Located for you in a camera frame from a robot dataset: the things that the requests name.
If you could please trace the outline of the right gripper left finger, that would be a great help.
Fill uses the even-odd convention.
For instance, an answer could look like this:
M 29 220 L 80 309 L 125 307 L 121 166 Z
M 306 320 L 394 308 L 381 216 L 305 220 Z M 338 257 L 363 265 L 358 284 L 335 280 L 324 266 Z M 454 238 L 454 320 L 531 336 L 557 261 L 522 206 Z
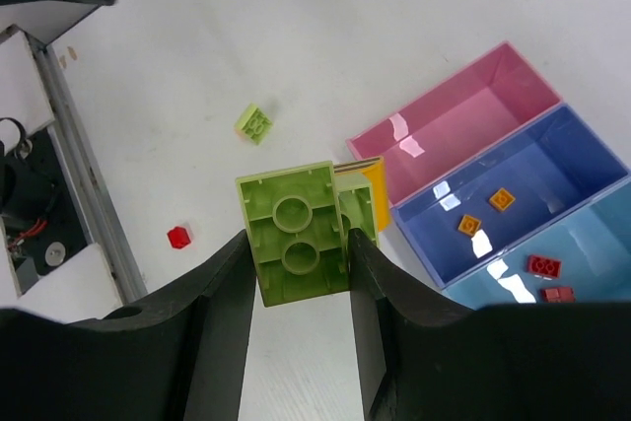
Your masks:
M 5 420 L 234 420 L 255 272 L 245 233 L 101 319 L 1 314 Z

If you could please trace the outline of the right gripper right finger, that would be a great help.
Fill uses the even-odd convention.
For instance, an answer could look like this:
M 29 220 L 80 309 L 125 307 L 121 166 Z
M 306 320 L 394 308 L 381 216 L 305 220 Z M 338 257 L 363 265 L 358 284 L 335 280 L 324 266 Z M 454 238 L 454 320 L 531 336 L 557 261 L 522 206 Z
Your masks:
M 626 420 L 626 303 L 462 306 L 348 235 L 368 420 Z

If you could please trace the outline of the orange lego brick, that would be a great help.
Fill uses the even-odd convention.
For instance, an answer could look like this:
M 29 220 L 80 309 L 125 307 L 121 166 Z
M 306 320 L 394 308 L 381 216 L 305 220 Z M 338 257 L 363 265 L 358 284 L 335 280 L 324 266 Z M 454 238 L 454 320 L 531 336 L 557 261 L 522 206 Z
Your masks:
M 498 189 L 488 200 L 498 212 L 505 212 L 515 202 L 515 196 L 506 188 Z
M 477 219 L 474 216 L 465 214 L 459 221 L 457 230 L 469 237 L 474 237 L 475 234 L 480 230 L 481 224 L 481 220 Z

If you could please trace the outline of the dark red lego brick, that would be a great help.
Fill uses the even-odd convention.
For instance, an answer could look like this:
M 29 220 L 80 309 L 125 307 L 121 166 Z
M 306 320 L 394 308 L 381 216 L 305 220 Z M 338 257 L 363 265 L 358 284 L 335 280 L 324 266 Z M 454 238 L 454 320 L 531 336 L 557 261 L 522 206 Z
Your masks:
M 561 275 L 562 261 L 538 254 L 527 258 L 526 271 L 542 278 L 557 279 Z

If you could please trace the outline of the green yellow lego stack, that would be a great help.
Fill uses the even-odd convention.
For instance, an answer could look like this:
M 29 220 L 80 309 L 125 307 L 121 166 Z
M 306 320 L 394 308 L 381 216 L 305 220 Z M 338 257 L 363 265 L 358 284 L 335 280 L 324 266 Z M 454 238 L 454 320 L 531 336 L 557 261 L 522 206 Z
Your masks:
M 376 244 L 390 223 L 381 156 L 243 176 L 236 186 L 266 307 L 347 291 L 349 231 Z

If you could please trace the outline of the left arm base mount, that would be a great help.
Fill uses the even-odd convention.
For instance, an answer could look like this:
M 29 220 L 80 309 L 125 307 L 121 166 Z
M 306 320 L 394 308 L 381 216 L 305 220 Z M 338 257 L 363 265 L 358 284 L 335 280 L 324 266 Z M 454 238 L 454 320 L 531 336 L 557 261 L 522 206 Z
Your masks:
M 87 246 L 47 130 L 29 136 L 15 118 L 1 119 L 1 221 L 15 269 L 43 277 Z

